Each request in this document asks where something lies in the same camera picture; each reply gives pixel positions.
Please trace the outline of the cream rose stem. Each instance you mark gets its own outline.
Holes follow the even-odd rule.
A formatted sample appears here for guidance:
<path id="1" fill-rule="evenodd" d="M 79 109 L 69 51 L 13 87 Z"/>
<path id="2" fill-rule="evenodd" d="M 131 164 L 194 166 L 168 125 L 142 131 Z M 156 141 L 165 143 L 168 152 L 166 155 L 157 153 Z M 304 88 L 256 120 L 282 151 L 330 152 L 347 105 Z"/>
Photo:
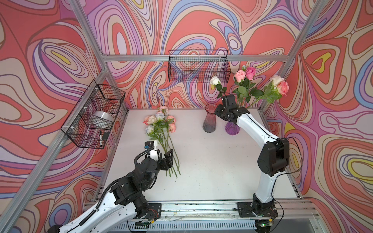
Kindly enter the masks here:
<path id="1" fill-rule="evenodd" d="M 266 84 L 261 91 L 263 91 L 264 94 L 257 97 L 257 100 L 266 99 L 269 96 L 273 95 L 276 90 L 277 86 L 280 85 L 285 79 L 279 75 L 274 75 L 272 78 L 270 78 L 270 81 L 268 84 Z"/>

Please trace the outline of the red glass vase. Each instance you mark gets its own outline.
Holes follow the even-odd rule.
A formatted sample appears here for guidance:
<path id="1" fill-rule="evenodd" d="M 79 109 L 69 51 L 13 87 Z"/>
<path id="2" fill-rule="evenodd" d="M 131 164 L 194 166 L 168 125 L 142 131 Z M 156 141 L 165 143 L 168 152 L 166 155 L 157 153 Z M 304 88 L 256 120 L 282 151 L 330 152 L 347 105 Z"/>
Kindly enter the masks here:
<path id="1" fill-rule="evenodd" d="M 217 118 L 215 115 L 215 110 L 217 108 L 216 104 L 208 104 L 205 107 L 207 113 L 206 118 L 203 123 L 203 130 L 207 133 L 213 133 L 217 127 Z"/>

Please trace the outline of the white rose stem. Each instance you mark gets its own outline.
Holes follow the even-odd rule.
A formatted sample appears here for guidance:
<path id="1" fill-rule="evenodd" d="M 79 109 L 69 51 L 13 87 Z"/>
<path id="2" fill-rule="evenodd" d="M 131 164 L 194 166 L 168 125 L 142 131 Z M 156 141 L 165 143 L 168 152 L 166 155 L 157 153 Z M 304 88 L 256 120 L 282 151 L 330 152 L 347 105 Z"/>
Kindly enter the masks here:
<path id="1" fill-rule="evenodd" d="M 209 81 L 209 84 L 212 89 L 218 91 L 217 99 L 226 96 L 227 88 L 222 85 L 221 80 L 216 75 L 212 76 L 212 78 Z"/>

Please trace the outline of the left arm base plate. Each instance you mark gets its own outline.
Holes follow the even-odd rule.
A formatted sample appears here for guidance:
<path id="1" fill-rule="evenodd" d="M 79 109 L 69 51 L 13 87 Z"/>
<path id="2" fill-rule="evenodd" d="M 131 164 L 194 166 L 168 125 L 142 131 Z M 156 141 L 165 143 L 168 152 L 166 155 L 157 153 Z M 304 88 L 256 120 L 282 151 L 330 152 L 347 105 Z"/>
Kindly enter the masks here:
<path id="1" fill-rule="evenodd" d="M 161 217 L 162 204 L 150 203 L 147 207 L 136 212 L 134 219 L 157 220 Z"/>

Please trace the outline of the purple glass vase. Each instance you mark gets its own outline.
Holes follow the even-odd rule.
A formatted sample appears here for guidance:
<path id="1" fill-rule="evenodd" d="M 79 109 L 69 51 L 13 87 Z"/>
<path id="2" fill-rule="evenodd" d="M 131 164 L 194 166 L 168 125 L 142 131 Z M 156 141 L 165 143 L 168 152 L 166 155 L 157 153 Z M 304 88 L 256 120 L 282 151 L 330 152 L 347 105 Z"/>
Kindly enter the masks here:
<path id="1" fill-rule="evenodd" d="M 231 136 L 237 135 L 240 132 L 240 129 L 240 126 L 233 122 L 227 122 L 225 125 L 225 131 Z"/>

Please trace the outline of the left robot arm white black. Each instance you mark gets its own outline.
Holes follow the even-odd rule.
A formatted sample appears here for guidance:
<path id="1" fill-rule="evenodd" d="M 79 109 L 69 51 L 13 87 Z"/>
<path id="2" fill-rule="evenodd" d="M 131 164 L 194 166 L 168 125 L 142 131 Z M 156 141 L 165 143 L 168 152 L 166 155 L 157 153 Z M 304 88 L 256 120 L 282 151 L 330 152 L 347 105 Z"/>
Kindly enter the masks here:
<path id="1" fill-rule="evenodd" d="M 65 225 L 54 225 L 49 233 L 107 233 L 122 222 L 138 219 L 138 226 L 146 227 L 161 216 L 161 204 L 149 204 L 143 193 L 151 189 L 161 170 L 173 166 L 173 150 L 165 155 L 149 148 L 135 159 L 135 169 L 114 180 L 102 193 L 99 201 L 86 212 Z"/>

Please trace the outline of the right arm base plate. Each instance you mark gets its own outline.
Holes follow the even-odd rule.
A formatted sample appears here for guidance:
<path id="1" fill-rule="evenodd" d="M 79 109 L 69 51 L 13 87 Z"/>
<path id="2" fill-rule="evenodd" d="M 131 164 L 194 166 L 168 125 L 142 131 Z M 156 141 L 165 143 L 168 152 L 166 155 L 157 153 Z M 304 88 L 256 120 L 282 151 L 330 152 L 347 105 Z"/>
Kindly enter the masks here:
<path id="1" fill-rule="evenodd" d="M 240 217 L 278 217 L 274 203 L 238 202 L 237 211 Z"/>

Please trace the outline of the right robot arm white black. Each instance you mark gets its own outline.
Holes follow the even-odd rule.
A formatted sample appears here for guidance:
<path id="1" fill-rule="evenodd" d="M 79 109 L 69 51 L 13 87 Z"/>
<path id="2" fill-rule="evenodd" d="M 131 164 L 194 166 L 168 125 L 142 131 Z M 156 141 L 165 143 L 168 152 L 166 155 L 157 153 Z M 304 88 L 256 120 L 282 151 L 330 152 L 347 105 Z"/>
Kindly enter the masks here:
<path id="1" fill-rule="evenodd" d="M 237 105 L 218 105 L 214 114 L 243 129 L 261 148 L 257 159 L 261 171 L 259 185 L 253 195 L 251 212 L 254 216 L 265 216 L 275 208 L 273 192 L 277 178 L 289 165 L 289 141 L 279 138 L 265 129 L 245 108 Z"/>

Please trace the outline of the coral pink rose stem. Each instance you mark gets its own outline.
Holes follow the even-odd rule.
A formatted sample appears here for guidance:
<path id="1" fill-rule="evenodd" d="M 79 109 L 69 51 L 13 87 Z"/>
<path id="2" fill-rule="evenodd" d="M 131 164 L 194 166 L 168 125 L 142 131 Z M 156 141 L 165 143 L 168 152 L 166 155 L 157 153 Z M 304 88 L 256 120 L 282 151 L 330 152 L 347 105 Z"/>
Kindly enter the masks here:
<path id="1" fill-rule="evenodd" d="M 268 85 L 264 86 L 262 90 L 256 89 L 252 96 L 254 101 L 249 107 L 252 107 L 260 100 L 266 100 L 268 103 L 274 103 L 276 100 L 281 99 L 286 96 L 289 91 L 289 86 L 286 81 L 280 81 L 278 84 L 275 84 L 271 81 Z"/>

